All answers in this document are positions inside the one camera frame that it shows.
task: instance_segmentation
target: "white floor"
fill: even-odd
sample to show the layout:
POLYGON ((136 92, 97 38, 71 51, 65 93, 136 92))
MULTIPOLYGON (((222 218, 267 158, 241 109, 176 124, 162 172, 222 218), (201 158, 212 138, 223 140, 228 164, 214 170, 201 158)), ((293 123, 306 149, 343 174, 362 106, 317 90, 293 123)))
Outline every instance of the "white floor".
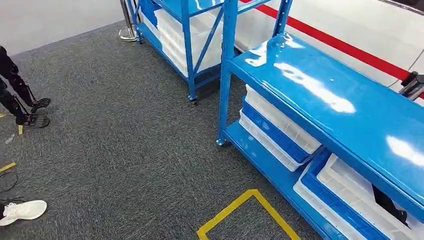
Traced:
POLYGON ((0 1, 0 45, 10 55, 82 34, 124 18, 119 0, 0 1))

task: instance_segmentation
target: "stanchion base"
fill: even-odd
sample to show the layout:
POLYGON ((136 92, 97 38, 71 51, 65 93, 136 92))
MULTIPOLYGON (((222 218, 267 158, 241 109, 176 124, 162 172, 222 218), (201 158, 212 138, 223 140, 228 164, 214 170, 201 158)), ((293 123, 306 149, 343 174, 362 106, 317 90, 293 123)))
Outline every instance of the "stanchion base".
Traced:
POLYGON ((119 37, 124 42, 135 42, 137 40, 137 32, 134 29, 125 27, 119 31, 119 37))

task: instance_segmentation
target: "plastic bin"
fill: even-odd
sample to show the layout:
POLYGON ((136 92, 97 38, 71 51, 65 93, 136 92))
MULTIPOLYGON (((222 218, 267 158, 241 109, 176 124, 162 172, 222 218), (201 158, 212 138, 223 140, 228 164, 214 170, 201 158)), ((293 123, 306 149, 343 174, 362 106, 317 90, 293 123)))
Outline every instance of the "plastic bin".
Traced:
POLYGON ((318 180, 389 239, 424 239, 424 224, 408 213, 407 227, 375 202, 371 183, 332 154, 318 180))
MULTIPOLYGON (((182 24, 163 9, 156 10, 154 14, 157 18, 157 29, 160 32, 159 41, 162 44, 163 52, 187 77, 186 46, 182 24)), ((199 60, 215 19, 216 18, 209 12, 204 12, 190 18, 193 68, 199 60)), ((200 65, 199 72, 221 63, 222 33, 223 25, 219 23, 203 58, 202 64, 200 65)))
POLYGON ((319 141, 259 95, 253 88, 246 85, 246 89, 247 96, 245 101, 308 154, 312 154, 321 146, 319 141))
POLYGON ((249 132, 262 146, 264 146, 276 159, 278 159, 288 170, 294 172, 302 164, 297 163, 287 152, 276 144, 268 135, 266 135, 256 124, 252 122, 240 110, 240 125, 249 132))
POLYGON ((153 25, 153 23, 146 17, 146 15, 144 15, 143 13, 141 13, 141 16, 143 18, 143 22, 144 24, 147 26, 147 28, 150 30, 150 32, 153 33, 153 35, 156 36, 157 39, 161 38, 161 33, 159 32, 159 30, 153 25))
POLYGON ((278 146, 281 147, 297 164, 305 164, 309 160, 310 154, 299 147, 294 141, 286 136, 281 130, 274 126, 270 121, 264 118, 252 106, 243 100, 243 114, 248 117, 264 134, 273 140, 278 146))
POLYGON ((364 238, 373 240, 387 239, 381 231, 318 181, 317 175, 326 165, 330 155, 331 152, 327 149, 323 149, 320 153, 314 155, 308 170, 300 180, 302 184, 314 195, 318 196, 322 202, 336 212, 352 228, 356 229, 364 238))
POLYGON ((299 180, 294 184, 293 190, 301 196, 311 207, 313 207, 321 216, 323 216, 331 225, 339 230, 347 239, 364 239, 364 237, 346 220, 340 217, 334 210, 325 204, 311 190, 303 185, 302 177, 308 171, 310 164, 305 168, 299 180))

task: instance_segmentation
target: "carpet floor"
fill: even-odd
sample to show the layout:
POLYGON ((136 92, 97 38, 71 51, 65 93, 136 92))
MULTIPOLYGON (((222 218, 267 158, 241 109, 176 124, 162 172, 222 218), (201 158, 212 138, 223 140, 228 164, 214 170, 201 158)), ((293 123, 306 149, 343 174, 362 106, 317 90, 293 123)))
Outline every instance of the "carpet floor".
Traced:
MULTIPOLYGON (((13 57, 34 94, 52 98, 51 124, 13 136, 14 119, 0 118, 0 167, 16 162, 19 177, 0 198, 45 200, 48 208, 38 219, 0 227, 1 239, 197 239, 248 189, 258 189, 302 239, 319 239, 241 153, 216 145, 218 83, 204 86, 192 105, 186 83, 151 46, 117 37, 122 26, 13 57)), ((231 120, 245 91, 232 81, 231 120)), ((5 175, 0 187, 14 180, 5 175)), ((208 236, 289 238, 254 198, 208 236)))

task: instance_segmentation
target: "white vehicle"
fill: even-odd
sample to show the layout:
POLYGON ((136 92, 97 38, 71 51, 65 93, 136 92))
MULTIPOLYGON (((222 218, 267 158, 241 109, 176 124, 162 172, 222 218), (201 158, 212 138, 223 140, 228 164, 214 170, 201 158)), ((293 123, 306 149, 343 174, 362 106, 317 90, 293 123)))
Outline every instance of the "white vehicle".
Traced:
MULTIPOLYGON (((238 17, 237 47, 270 38, 280 2, 238 17)), ((294 0, 286 31, 394 91, 409 72, 424 74, 424 0, 294 0)))

